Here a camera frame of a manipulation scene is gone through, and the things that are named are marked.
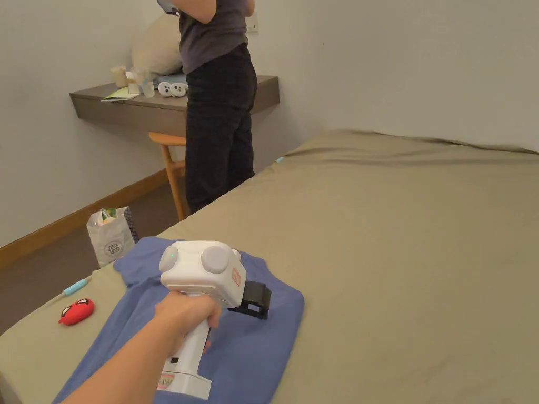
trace forearm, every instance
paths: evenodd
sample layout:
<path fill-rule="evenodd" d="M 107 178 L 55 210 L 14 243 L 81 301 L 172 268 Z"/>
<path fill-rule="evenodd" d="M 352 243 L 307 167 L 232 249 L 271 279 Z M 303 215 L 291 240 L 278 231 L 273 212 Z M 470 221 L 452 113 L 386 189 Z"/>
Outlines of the forearm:
<path fill-rule="evenodd" d="M 209 23 L 217 11 L 217 0 L 170 0 L 184 13 L 201 23 Z"/>
<path fill-rule="evenodd" d="M 254 0 L 247 0 L 247 16 L 251 17 L 254 14 Z"/>
<path fill-rule="evenodd" d="M 64 404 L 150 404 L 178 331 L 153 319 Z"/>

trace hand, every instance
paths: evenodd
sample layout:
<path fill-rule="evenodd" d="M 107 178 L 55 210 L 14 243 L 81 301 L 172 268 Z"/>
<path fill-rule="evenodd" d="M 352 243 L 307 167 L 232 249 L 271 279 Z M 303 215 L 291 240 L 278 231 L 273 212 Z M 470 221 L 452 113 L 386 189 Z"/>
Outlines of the hand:
<path fill-rule="evenodd" d="M 208 295 L 189 297 L 180 292 L 170 292 L 155 306 L 154 319 L 171 330 L 171 351 L 175 351 L 185 335 L 202 321 L 208 319 L 210 328 L 219 327 L 220 316 L 221 306 Z"/>

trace white handheld device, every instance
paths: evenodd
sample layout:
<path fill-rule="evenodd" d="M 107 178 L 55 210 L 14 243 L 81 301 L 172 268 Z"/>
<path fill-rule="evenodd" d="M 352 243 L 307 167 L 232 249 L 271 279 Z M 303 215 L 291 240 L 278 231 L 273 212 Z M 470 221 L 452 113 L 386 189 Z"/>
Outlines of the white handheld device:
<path fill-rule="evenodd" d="M 240 259 L 236 250 L 218 241 L 178 241 L 161 257 L 161 283 L 190 296 L 210 295 L 229 310 L 265 319 L 271 291 L 264 284 L 246 281 Z M 205 320 L 185 336 L 180 350 L 165 362 L 158 389 L 209 398 L 211 380 L 198 375 L 209 332 Z"/>

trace blue t-shirt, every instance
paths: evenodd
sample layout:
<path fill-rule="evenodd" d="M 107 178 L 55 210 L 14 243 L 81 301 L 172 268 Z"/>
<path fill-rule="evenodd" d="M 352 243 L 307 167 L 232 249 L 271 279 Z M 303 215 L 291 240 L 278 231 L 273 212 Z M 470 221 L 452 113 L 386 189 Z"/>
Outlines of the blue t-shirt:
<path fill-rule="evenodd" d="M 54 403 L 75 391 L 153 318 L 155 305 L 168 293 L 160 283 L 158 265 L 172 243 L 144 238 L 114 263 L 127 292 Z M 265 283 L 272 291 L 269 316 L 260 320 L 223 311 L 219 328 L 210 333 L 211 348 L 202 356 L 198 371 L 212 381 L 209 404 L 269 403 L 285 370 L 303 314 L 302 294 L 275 278 L 264 260 L 241 253 L 241 262 L 247 270 L 247 280 Z M 154 398 L 156 404 L 202 402 L 163 391 L 156 391 Z"/>

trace person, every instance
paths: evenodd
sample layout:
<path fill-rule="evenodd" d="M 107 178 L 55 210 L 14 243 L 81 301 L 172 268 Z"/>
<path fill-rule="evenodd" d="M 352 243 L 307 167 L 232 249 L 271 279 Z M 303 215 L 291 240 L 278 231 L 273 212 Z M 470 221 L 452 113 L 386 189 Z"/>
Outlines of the person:
<path fill-rule="evenodd" d="M 169 0 L 180 10 L 186 74 L 185 193 L 195 213 L 254 176 L 251 109 L 257 76 L 245 17 L 254 0 Z"/>
<path fill-rule="evenodd" d="M 154 318 L 62 403 L 152 403 L 166 359 L 203 320 L 217 328 L 220 315 L 220 305 L 210 296 L 168 293 Z"/>

